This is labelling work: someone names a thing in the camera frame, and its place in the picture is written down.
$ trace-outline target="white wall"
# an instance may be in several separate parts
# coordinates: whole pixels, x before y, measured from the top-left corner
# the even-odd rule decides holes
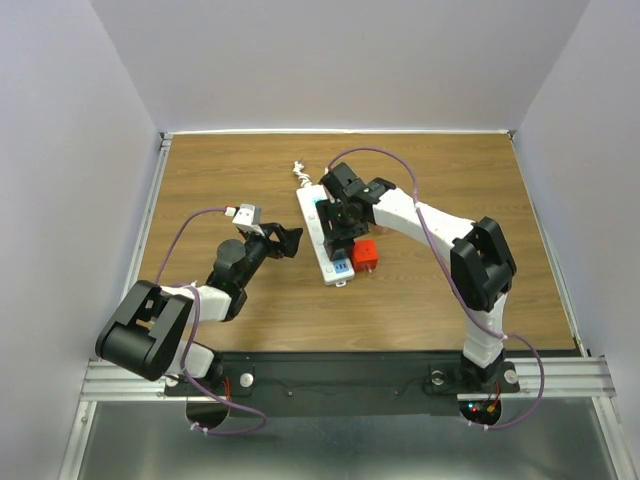
[[[57,478],[157,134],[88,1],[3,2],[0,52],[0,477]]]
[[[503,129],[587,0],[92,0],[163,131]]]
[[[640,465],[640,1],[593,0],[515,136],[581,336]]]

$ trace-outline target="red block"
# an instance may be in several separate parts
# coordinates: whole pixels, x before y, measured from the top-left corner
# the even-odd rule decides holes
[[[373,240],[360,240],[351,252],[351,263],[356,272],[366,272],[378,266],[378,252]]]

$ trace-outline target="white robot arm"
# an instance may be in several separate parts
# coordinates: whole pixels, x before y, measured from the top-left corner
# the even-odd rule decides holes
[[[227,208],[227,214],[233,216],[245,241],[225,240],[218,246],[213,271],[197,288],[200,321],[235,318],[247,300],[245,287],[264,260],[294,257],[298,252],[301,228],[260,223],[260,208],[254,205]],[[187,343],[181,337],[194,321],[194,297],[192,286],[136,282],[100,333],[96,354],[147,380],[181,374],[180,360]],[[202,378],[208,375],[214,357],[215,352],[194,343],[185,366],[191,376]]]
[[[420,209],[434,241],[435,253],[449,261],[453,283],[467,306],[467,335],[463,355],[480,369],[501,359],[502,316],[516,266],[498,224],[454,217],[411,196],[391,182],[377,178],[368,184],[344,163],[320,183],[333,200],[318,202],[327,253],[332,260],[349,255],[353,239],[367,233],[367,223],[388,227],[428,244],[416,210]]]

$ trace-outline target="wooden tabletop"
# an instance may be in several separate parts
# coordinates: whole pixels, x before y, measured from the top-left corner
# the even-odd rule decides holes
[[[175,136],[142,261],[153,280],[182,222],[212,206],[252,203],[263,222],[304,227],[295,196],[294,160],[317,182],[338,153],[377,146],[404,157],[420,182],[420,199],[452,215],[496,219],[518,265],[507,300],[506,332],[538,348],[572,348],[573,340],[540,234],[506,135],[184,135]],[[344,159],[365,181],[383,177],[410,192],[395,161],[375,153]],[[191,222],[162,284],[202,283],[216,248],[240,238],[231,219],[207,214]],[[371,233],[380,257],[371,274],[344,288],[323,284],[307,232],[294,259],[265,260],[247,287],[236,319],[204,323],[197,341],[219,350],[459,349],[463,312],[425,246],[399,233]],[[513,348],[522,348],[517,343]]]

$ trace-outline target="white power strip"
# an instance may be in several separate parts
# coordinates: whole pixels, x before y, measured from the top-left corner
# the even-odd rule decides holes
[[[325,285],[335,285],[336,287],[344,287],[347,280],[351,280],[356,272],[353,270],[351,260],[329,260],[327,250],[324,246],[324,233],[322,233],[322,224],[318,218],[316,210],[316,202],[318,200],[326,200],[327,193],[322,185],[308,185],[296,190],[300,209],[307,224],[307,230],[311,236],[313,250],[316,252],[320,272]]]

